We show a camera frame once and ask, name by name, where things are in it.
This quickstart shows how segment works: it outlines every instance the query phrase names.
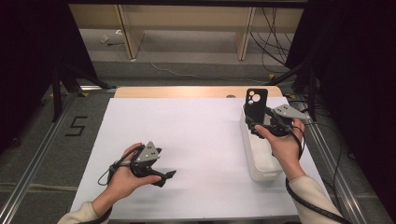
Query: person's right hand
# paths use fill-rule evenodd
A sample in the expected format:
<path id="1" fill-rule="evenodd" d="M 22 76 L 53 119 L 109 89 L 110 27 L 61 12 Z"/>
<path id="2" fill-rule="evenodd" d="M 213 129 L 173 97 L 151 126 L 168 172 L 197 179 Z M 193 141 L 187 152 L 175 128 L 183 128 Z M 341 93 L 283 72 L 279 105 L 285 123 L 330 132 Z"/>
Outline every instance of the person's right hand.
<path id="1" fill-rule="evenodd" d="M 293 126 L 297 127 L 293 128 L 292 131 L 301 142 L 303 139 L 303 133 L 301 131 L 304 131 L 304 124 L 299 119 L 295 119 Z M 293 136 L 288 134 L 283 137 L 276 137 L 268 129 L 260 125 L 256 125 L 254 128 L 270 143 L 273 155 L 279 161 L 288 180 L 305 175 L 299 162 L 299 146 Z"/>

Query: white box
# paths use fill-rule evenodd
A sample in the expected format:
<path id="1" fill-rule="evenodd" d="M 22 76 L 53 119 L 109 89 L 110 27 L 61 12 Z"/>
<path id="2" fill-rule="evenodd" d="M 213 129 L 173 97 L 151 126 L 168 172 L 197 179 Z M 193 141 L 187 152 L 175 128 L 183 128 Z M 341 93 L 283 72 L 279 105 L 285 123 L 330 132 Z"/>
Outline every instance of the white box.
<path id="1" fill-rule="evenodd" d="M 272 155 L 268 140 L 250 133 L 248 125 L 245 123 L 245 111 L 243 108 L 240 127 L 251 178 L 258 182 L 275 180 L 283 172 L 282 167 Z"/>

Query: white table surface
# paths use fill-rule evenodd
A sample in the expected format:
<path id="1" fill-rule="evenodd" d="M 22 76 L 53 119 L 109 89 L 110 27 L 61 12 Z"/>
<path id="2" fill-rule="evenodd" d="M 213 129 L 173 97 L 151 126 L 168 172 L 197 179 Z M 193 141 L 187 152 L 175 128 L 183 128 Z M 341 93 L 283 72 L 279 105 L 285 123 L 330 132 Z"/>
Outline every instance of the white table surface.
<path id="1" fill-rule="evenodd" d="M 145 186 L 117 202 L 110 219 L 214 220 L 297 215 L 285 175 L 270 183 L 249 176 L 239 127 L 242 98 L 111 99 L 71 211 L 105 187 L 97 180 L 136 142 L 163 149 L 154 170 L 177 170 L 162 187 Z M 283 97 L 267 105 L 286 104 Z M 324 188 L 307 148 L 301 163 Z"/>

